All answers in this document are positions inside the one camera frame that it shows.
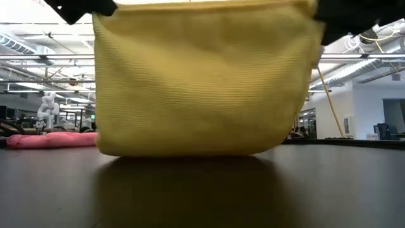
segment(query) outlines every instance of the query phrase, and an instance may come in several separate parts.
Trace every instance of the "dark table surface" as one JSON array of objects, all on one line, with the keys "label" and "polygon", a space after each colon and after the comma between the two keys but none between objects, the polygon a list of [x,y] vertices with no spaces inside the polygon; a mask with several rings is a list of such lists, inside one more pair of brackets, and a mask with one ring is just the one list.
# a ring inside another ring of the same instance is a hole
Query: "dark table surface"
[{"label": "dark table surface", "polygon": [[0,150],[0,227],[405,227],[405,152],[279,146],[239,158]]}]

